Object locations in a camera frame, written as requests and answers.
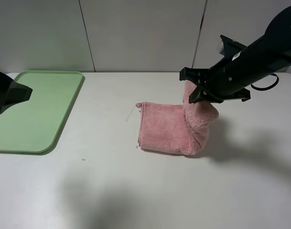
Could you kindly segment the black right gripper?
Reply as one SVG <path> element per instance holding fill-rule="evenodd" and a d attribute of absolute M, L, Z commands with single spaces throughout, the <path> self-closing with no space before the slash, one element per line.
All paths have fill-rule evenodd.
<path fill-rule="evenodd" d="M 196 88 L 189 96 L 189 103 L 207 101 L 210 103 L 223 103 L 228 100 L 241 100 L 251 98 L 250 91 L 234 82 L 231 77 L 223 73 L 220 76 L 209 74 L 209 69 L 183 68 L 180 71 L 180 81 L 190 81 Z"/>

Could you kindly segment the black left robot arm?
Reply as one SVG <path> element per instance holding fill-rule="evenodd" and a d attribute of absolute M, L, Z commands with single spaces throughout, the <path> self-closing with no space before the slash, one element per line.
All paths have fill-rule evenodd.
<path fill-rule="evenodd" d="M 0 72 L 0 114 L 11 106 L 28 101 L 32 91 Z"/>

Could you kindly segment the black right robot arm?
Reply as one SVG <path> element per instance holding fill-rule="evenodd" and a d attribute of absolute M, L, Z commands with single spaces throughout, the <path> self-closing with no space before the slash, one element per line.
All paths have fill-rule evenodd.
<path fill-rule="evenodd" d="M 265 33 L 249 46 L 224 35 L 220 54 L 223 58 L 209 69 L 184 67 L 180 81 L 196 85 L 189 103 L 251 98 L 247 86 L 291 66 L 291 6 L 281 11 L 268 25 Z"/>

